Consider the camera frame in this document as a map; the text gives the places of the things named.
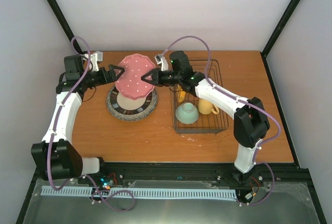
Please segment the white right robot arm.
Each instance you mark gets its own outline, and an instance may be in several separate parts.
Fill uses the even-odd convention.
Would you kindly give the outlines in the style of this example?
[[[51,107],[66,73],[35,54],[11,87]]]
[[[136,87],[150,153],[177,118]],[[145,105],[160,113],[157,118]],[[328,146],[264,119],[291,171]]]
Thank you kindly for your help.
[[[240,97],[215,83],[205,73],[195,71],[183,51],[170,54],[171,70],[154,68],[141,76],[141,80],[154,86],[179,85],[181,89],[199,99],[216,105],[233,119],[233,134],[238,142],[234,167],[247,174],[256,164],[255,157],[270,123],[260,99]]]

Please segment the green wire dish rack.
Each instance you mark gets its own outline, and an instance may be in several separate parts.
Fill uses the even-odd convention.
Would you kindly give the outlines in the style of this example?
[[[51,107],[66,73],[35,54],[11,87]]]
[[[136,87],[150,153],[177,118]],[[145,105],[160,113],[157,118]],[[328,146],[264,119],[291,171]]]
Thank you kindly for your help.
[[[194,71],[204,73],[204,69],[207,63],[207,59],[190,59],[190,64]],[[222,76],[220,73],[219,63],[216,59],[211,59],[209,68],[207,70],[208,76],[219,85],[223,86]],[[199,99],[186,93],[184,100],[179,103],[177,96],[179,96],[179,89],[176,86],[170,88],[170,99],[172,108],[172,123],[173,128],[178,134],[202,134],[202,133],[213,133],[217,134],[224,131],[229,126],[228,115],[222,110],[219,114],[210,113],[208,115],[202,115],[199,113],[198,120],[193,124],[184,124],[177,120],[175,116],[176,109],[182,103],[192,103],[196,107],[198,106]]]

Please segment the black frame post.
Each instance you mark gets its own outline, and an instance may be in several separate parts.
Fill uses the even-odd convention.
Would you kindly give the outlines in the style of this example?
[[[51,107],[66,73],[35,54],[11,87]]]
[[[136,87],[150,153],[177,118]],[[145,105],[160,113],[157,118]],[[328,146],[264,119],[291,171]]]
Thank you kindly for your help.
[[[277,25],[275,26],[271,36],[269,37],[265,47],[261,52],[261,56],[263,59],[266,59],[270,51],[272,50],[273,46],[275,45],[276,41],[280,37],[283,29],[286,27],[288,21],[290,20],[291,16],[293,15],[295,9],[299,5],[301,0],[290,0],[287,7],[285,8],[282,16],[280,17]]]
[[[57,0],[46,0],[48,5],[50,6],[54,16],[56,17],[58,23],[60,24],[64,34],[66,35],[67,39],[71,41],[74,38],[74,33],[70,28]]]

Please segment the pale green ceramic bowl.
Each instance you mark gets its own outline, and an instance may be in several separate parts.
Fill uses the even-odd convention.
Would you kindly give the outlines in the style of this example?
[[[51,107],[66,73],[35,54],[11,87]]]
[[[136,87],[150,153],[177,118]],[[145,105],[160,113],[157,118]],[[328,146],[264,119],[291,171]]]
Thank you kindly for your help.
[[[194,104],[185,102],[177,107],[175,116],[183,124],[193,124],[199,119],[199,111]]]

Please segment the brown rimmed beige plate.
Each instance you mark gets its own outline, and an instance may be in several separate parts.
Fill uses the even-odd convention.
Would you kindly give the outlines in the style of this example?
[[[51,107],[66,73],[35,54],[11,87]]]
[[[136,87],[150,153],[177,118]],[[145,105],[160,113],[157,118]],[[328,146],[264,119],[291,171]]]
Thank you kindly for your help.
[[[124,97],[122,94],[120,94],[120,100],[119,100],[120,106],[126,108],[126,109],[136,109],[137,107],[141,106],[142,104],[142,98],[139,98],[137,100],[131,100],[127,97]]]

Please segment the yellow polka dot plate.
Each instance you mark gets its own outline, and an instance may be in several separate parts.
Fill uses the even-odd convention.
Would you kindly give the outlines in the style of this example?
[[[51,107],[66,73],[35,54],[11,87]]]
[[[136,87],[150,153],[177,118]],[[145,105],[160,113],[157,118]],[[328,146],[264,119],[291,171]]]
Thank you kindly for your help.
[[[178,103],[183,102],[185,97],[186,97],[186,92],[182,89],[182,87],[180,85],[177,85],[177,89],[176,89],[177,102]]]

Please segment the dark speckled stone plate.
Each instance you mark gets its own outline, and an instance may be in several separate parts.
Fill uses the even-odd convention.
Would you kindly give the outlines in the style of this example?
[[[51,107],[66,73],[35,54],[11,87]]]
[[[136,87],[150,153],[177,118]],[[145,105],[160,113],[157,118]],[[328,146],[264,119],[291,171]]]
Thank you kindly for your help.
[[[158,94],[154,89],[147,97],[142,98],[141,106],[136,109],[126,109],[119,104],[120,93],[115,86],[108,92],[106,106],[110,114],[122,121],[134,122],[147,118],[156,108]]]

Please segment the pink scalloped plate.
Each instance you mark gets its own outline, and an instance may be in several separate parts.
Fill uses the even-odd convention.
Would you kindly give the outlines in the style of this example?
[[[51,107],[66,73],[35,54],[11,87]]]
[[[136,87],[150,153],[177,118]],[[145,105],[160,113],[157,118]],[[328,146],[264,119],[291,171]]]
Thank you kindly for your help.
[[[151,59],[142,54],[126,56],[118,64],[124,68],[124,73],[116,81],[116,89],[127,98],[137,100],[147,97],[155,86],[144,82],[141,77],[156,68]]]

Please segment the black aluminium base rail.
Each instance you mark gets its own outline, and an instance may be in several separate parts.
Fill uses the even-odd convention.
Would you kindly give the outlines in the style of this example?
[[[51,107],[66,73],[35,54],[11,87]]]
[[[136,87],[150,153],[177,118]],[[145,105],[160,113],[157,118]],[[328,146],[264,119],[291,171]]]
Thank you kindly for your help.
[[[92,178],[101,184],[100,178],[116,178],[118,185],[136,180],[157,181],[202,181],[221,187],[248,187],[249,182],[260,185],[272,181],[277,183],[313,184],[308,169],[301,169],[294,163],[269,163],[256,165],[243,175],[231,163],[120,163],[103,162],[101,170]]]

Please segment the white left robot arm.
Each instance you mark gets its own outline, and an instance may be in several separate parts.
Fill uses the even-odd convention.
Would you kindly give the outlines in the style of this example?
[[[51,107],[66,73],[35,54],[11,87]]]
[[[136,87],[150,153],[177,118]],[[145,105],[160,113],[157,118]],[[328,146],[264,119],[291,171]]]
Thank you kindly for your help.
[[[99,68],[101,52],[71,55],[64,58],[65,71],[56,87],[56,107],[42,141],[33,144],[31,154],[44,180],[71,179],[89,174],[97,184],[107,180],[108,171],[102,158],[83,158],[72,145],[77,112],[88,89],[117,81],[124,68],[109,65]]]

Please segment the black right frame post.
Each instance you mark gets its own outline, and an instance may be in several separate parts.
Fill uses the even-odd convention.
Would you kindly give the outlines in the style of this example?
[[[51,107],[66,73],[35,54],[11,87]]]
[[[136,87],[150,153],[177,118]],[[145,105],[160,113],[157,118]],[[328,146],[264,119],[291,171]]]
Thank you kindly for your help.
[[[285,8],[282,16],[280,17],[277,25],[275,26],[271,36],[269,37],[265,47],[261,52],[261,56],[263,59],[266,59],[270,51],[272,50],[273,46],[275,45],[276,41],[280,37],[283,29],[286,27],[288,21],[290,20],[291,16],[293,15],[295,9],[299,5],[301,0],[290,0],[287,7]]]

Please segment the black left frame post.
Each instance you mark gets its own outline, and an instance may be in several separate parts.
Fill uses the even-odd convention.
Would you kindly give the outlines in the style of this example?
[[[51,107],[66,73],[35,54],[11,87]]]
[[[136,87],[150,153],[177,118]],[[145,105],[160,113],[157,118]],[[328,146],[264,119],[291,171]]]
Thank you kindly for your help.
[[[58,23],[60,24],[64,34],[66,35],[67,39],[71,41],[74,38],[74,33],[70,28],[57,0],[46,0],[48,5],[50,6],[54,16],[56,17]]]

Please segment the yellow ceramic mug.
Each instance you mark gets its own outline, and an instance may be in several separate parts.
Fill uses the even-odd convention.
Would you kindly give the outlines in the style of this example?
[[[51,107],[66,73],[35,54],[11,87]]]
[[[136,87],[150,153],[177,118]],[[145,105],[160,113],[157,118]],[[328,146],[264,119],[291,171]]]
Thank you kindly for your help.
[[[205,99],[199,99],[198,111],[203,115],[219,114],[219,108],[216,105],[214,105],[213,103],[211,103]]]

